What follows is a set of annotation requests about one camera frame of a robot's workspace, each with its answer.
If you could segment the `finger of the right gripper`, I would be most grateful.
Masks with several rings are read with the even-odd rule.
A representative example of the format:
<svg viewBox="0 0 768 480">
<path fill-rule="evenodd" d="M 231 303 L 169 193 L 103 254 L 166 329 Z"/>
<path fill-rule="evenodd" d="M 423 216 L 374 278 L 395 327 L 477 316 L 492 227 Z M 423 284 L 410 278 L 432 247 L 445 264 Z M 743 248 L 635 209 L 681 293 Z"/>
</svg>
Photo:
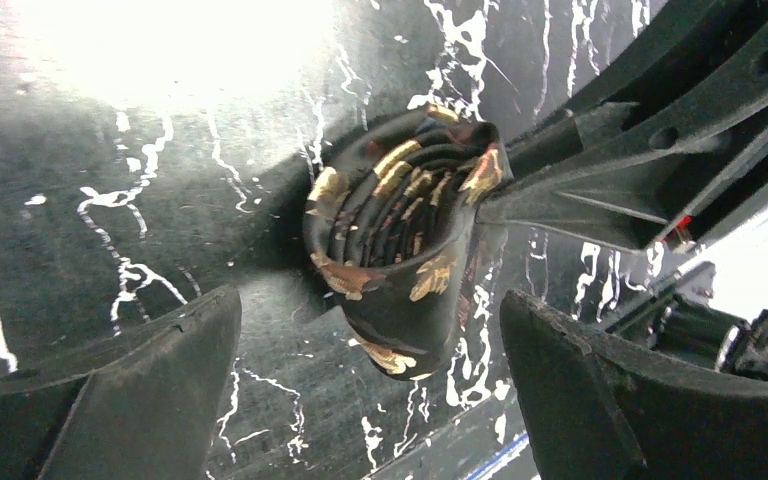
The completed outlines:
<svg viewBox="0 0 768 480">
<path fill-rule="evenodd" d="M 630 129 L 688 93 L 768 22 L 768 1 L 668 1 L 652 23 L 594 80 L 533 130 L 508 157 L 522 179 L 580 152 L 566 120 L 603 103 L 632 103 Z"/>
<path fill-rule="evenodd" d="M 606 102 L 568 118 L 564 158 L 486 200 L 479 220 L 686 251 L 768 204 L 768 21 L 661 110 L 630 126 L 632 111 Z"/>
</svg>

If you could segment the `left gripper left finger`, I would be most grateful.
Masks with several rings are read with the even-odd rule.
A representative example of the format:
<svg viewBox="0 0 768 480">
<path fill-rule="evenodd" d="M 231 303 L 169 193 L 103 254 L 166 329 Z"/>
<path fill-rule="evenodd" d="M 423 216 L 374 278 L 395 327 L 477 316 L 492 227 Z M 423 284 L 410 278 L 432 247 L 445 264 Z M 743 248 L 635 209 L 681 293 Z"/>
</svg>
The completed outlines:
<svg viewBox="0 0 768 480">
<path fill-rule="evenodd" d="M 241 330 L 217 288 L 0 378 L 0 479 L 198 479 Z"/>
</svg>

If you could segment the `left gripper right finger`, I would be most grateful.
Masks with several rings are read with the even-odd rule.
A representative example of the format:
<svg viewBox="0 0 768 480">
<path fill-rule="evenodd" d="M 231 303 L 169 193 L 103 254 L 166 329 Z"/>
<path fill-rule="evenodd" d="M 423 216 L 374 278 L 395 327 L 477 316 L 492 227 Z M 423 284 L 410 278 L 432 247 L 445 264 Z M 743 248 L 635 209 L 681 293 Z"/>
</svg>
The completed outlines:
<svg viewBox="0 0 768 480">
<path fill-rule="evenodd" d="M 768 479 L 768 381 L 718 373 L 520 290 L 502 340 L 544 479 Z"/>
</svg>

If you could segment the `dark floral tie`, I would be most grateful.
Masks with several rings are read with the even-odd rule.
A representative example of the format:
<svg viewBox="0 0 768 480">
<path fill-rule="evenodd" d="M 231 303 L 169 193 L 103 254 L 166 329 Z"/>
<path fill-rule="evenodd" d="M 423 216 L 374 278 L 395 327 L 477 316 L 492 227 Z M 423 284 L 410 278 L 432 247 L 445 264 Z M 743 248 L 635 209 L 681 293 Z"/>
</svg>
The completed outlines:
<svg viewBox="0 0 768 480">
<path fill-rule="evenodd" d="M 450 359 L 479 207 L 511 180 L 498 126 L 434 103 L 376 121 L 325 163 L 303 241 L 382 374 L 420 381 Z"/>
</svg>

